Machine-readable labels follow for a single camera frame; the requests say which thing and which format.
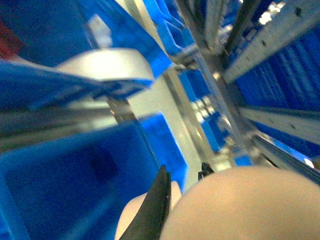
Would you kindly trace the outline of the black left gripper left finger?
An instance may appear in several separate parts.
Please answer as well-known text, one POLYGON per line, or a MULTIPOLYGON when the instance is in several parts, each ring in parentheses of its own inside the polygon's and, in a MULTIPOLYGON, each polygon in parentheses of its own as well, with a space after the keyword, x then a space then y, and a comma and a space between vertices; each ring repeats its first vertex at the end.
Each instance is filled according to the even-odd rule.
POLYGON ((147 193, 127 203, 118 221, 120 240, 159 240, 171 210, 171 174, 162 165, 147 193))

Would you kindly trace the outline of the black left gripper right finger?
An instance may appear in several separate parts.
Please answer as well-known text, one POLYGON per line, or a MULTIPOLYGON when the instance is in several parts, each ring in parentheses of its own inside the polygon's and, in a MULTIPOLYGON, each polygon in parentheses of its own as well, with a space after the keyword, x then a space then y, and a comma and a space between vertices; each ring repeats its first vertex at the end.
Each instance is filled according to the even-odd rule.
POLYGON ((201 163, 201 171, 198 172, 198 180, 204 179, 206 176, 213 174, 215 171, 211 168, 207 162, 201 163))

